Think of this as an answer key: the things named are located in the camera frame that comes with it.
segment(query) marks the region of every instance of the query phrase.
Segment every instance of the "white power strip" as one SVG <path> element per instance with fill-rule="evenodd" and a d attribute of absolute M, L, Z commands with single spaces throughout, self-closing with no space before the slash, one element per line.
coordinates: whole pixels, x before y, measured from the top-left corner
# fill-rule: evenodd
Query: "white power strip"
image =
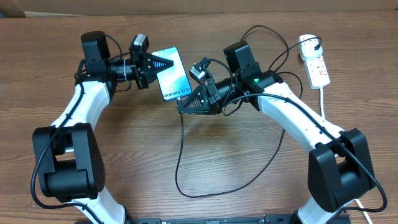
<path fill-rule="evenodd" d="M 298 41 L 312 37 L 315 36 L 312 34 L 301 35 Z M 313 90 L 323 88 L 330 83 L 328 70 L 322 56 L 323 49 L 320 47 L 319 50 L 315 50 L 314 47 L 316 45 L 318 45 L 318 39 L 312 39 L 300 44 L 300 56 L 303 59 L 310 87 Z"/>

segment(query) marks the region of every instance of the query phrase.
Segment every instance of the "smartphone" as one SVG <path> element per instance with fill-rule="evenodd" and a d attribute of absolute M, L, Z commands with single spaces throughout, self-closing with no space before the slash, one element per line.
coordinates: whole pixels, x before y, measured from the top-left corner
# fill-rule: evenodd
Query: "smartphone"
<path fill-rule="evenodd" d="M 152 52 L 152 55 L 172 60 L 174 65 L 157 74 L 163 100 L 169 101 L 187 96 L 192 92 L 187 73 L 176 47 Z"/>

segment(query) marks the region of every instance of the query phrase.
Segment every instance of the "white plug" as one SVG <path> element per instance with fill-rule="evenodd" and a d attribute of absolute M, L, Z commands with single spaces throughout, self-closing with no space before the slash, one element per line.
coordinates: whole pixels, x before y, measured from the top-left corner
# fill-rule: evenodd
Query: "white plug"
<path fill-rule="evenodd" d="M 311 37 L 315 36 L 312 34 L 301 35 L 298 41 L 307 40 Z M 328 70 L 322 56 L 323 49 L 320 47 L 319 50 L 315 50 L 316 45 L 318 45 L 318 39 L 308 40 L 300 44 L 300 56 L 302 56 L 310 87 L 313 90 L 323 88 L 330 83 Z"/>
<path fill-rule="evenodd" d="M 307 40 L 309 38 L 314 38 L 315 35 L 312 34 L 304 34 L 298 38 L 298 41 Z M 300 56 L 302 60 L 311 60 L 316 59 L 323 54 L 322 46 L 319 49 L 315 50 L 315 47 L 319 44 L 318 39 L 308 40 L 304 43 L 301 43 L 300 46 Z"/>

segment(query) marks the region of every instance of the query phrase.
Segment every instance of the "phone screen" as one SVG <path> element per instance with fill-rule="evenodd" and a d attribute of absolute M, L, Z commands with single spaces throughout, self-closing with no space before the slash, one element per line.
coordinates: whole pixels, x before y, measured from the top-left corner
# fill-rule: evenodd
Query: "phone screen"
<path fill-rule="evenodd" d="M 176 47 L 152 52 L 152 55 L 172 60 L 174 65 L 157 74 L 160 90 L 165 101 L 187 96 L 192 92 L 187 73 Z"/>

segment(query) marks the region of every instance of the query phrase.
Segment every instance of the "wood grain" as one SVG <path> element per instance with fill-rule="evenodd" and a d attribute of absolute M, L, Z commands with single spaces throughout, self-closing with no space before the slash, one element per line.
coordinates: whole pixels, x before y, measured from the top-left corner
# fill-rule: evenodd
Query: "wood grain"
<path fill-rule="evenodd" d="M 41 209 L 29 192 L 32 133 L 58 118 L 72 97 L 73 74 L 83 58 L 80 35 L 103 30 L 127 50 L 134 35 L 144 33 L 149 36 L 150 51 L 177 46 L 188 68 L 205 55 L 224 60 L 222 49 L 255 24 L 276 29 L 290 45 L 306 33 L 323 38 L 332 81 L 325 88 L 326 115 L 332 123 L 358 128 L 366 135 L 376 177 L 389 197 L 386 211 L 371 218 L 374 223 L 396 223 L 398 14 L 393 11 L 1 19 L 0 222 L 85 219 L 74 208 Z M 284 50 L 266 30 L 255 30 L 247 41 L 263 70 Z M 116 54 L 116 47 L 109 46 Z M 210 68 L 217 80 L 227 76 L 219 66 Z M 302 78 L 303 100 L 317 111 L 318 92 L 309 89 L 298 49 L 282 69 Z M 299 92 L 294 77 L 285 80 Z M 106 167 L 106 186 L 132 216 L 250 217 L 292 213 L 307 201 L 307 157 L 289 135 L 269 168 L 246 189 L 203 199 L 181 196 L 174 183 L 180 147 L 175 106 L 175 102 L 163 102 L 154 82 L 147 90 L 116 94 L 99 118 L 95 134 Z M 275 121 L 250 105 L 230 117 L 186 115 L 178 177 L 182 190 L 196 195 L 245 184 L 272 156 L 281 131 Z M 372 208 L 381 204 L 377 190 L 361 201 Z M 350 215 L 353 223 L 364 223 L 362 213 Z"/>

